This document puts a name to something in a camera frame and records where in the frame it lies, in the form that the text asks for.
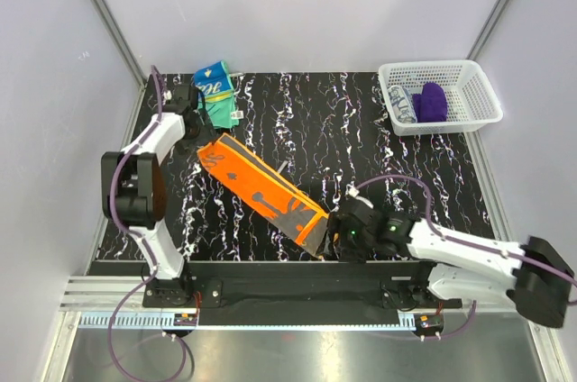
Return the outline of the orange and grey towel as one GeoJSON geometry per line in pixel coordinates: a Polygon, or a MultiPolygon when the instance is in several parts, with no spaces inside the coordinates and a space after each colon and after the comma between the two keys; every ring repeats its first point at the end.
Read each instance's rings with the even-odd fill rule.
{"type": "Polygon", "coordinates": [[[197,150],[203,168],[313,257],[329,214],[228,133],[197,150]]]}

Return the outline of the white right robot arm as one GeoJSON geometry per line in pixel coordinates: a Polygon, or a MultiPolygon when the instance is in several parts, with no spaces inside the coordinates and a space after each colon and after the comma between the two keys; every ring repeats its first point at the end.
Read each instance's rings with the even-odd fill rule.
{"type": "Polygon", "coordinates": [[[417,305],[438,299],[511,305],[532,323],[564,325],[574,272],[544,239],[487,240],[425,218],[380,212],[362,197],[346,199],[329,214],[326,238],[341,261],[364,261],[375,253],[430,265],[428,276],[409,284],[417,305]]]}

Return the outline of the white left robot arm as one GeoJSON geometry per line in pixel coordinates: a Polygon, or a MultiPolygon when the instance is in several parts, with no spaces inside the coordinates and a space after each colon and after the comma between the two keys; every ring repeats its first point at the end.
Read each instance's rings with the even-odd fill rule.
{"type": "Polygon", "coordinates": [[[145,258],[150,271],[146,292],[165,296],[176,306],[193,299],[195,285],[166,224],[161,164],[174,148],[186,148],[203,130],[212,130],[204,94],[195,86],[179,85],[130,144],[101,158],[105,217],[135,241],[145,258]]]}

